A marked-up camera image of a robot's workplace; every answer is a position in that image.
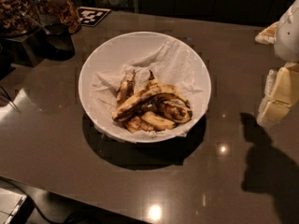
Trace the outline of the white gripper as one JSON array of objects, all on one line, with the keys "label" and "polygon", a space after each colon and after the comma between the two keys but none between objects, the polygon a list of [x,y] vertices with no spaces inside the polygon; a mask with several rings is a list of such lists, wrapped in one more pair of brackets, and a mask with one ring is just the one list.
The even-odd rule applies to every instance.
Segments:
[{"label": "white gripper", "polygon": [[274,43],[275,54],[288,62],[278,71],[271,69],[266,77],[257,123],[271,127],[280,123],[299,101],[299,0],[292,3],[278,22],[258,33],[255,41],[265,45]]}]

